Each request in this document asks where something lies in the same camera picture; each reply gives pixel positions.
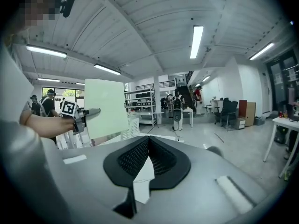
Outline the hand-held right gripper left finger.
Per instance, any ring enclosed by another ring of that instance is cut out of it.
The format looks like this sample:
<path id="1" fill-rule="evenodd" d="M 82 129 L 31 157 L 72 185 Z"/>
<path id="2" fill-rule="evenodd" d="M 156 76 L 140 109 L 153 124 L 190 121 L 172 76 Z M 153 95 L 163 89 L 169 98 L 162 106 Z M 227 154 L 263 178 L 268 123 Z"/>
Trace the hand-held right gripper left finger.
<path id="1" fill-rule="evenodd" d="M 46 217 L 52 224 L 148 224 L 148 213 L 136 213 L 134 177 L 114 158 L 105 158 L 129 145 L 140 145 L 147 136 L 97 147 L 58 150 L 43 138 L 46 173 L 51 177 Z"/>

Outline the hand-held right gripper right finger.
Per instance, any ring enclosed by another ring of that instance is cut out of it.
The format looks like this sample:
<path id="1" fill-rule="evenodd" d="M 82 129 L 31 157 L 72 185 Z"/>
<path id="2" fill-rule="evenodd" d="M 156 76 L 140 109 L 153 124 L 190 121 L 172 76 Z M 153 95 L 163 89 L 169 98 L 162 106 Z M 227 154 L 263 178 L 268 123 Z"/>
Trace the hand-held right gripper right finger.
<path id="1" fill-rule="evenodd" d="M 191 169 L 175 188 L 151 191 L 136 215 L 138 224 L 224 224 L 239 217 L 216 181 L 222 176 L 230 177 L 254 205 L 267 197 L 254 179 L 219 155 L 174 140 L 158 140 L 185 153 Z"/>

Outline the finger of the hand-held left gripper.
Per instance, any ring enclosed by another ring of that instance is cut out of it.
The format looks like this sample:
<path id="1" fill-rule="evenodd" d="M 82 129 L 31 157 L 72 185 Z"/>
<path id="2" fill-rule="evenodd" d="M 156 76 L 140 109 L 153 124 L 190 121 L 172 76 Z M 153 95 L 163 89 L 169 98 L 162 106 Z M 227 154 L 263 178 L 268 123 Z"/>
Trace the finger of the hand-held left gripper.
<path id="1" fill-rule="evenodd" d="M 84 109 L 83 110 L 83 114 L 85 116 L 92 116 L 92 115 L 97 115 L 98 113 L 100 113 L 100 108 L 92 108 L 92 109 Z"/>

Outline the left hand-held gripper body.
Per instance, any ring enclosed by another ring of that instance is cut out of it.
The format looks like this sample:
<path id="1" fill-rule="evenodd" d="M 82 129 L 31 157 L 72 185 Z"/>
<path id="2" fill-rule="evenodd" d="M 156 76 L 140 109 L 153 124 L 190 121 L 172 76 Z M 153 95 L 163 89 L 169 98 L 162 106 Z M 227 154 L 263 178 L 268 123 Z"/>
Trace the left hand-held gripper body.
<path id="1" fill-rule="evenodd" d="M 73 134 L 79 134 L 86 127 L 86 111 L 80 109 L 76 102 L 64 100 L 60 115 L 72 125 Z"/>

